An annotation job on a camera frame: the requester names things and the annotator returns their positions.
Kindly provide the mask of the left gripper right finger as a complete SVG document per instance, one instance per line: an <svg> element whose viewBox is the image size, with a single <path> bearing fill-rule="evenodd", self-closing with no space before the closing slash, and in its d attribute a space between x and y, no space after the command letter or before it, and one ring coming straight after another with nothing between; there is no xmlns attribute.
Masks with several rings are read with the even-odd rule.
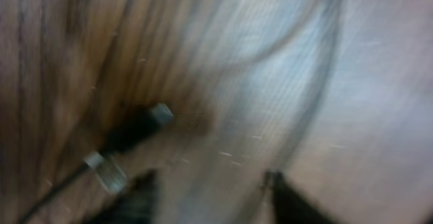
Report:
<svg viewBox="0 0 433 224"><path fill-rule="evenodd" d="M292 187L280 171L265 173L276 224L337 224Z"/></svg>

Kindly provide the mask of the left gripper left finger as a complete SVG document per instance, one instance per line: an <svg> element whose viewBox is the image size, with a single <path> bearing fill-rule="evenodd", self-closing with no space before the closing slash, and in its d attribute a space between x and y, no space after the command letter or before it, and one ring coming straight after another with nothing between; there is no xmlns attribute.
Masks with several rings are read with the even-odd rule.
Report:
<svg viewBox="0 0 433 224"><path fill-rule="evenodd" d="M158 171L151 169L135 178L130 188L111 205L84 219L85 224L150 224L159 201Z"/></svg>

